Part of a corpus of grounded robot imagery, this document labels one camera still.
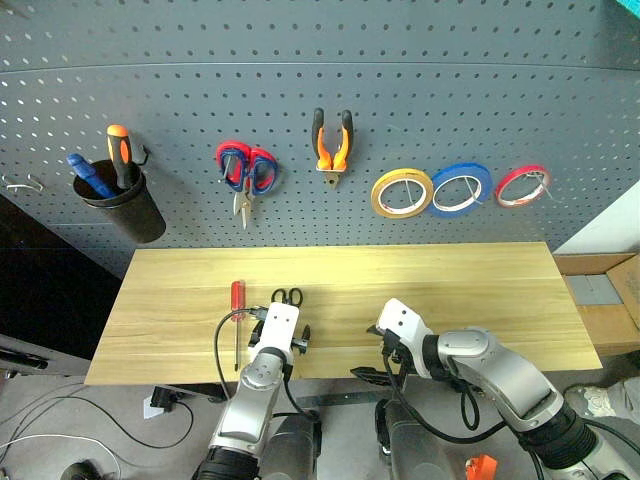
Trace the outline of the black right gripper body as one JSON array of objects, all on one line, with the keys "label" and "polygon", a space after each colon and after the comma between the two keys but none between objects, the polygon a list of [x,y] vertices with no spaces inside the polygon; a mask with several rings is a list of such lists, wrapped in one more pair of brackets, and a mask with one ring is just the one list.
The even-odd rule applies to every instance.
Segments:
[{"label": "black right gripper body", "polygon": [[383,334],[382,359],[385,370],[389,375],[393,373],[391,363],[399,366],[398,376],[407,374],[407,351],[401,343],[400,337],[387,329]]}]

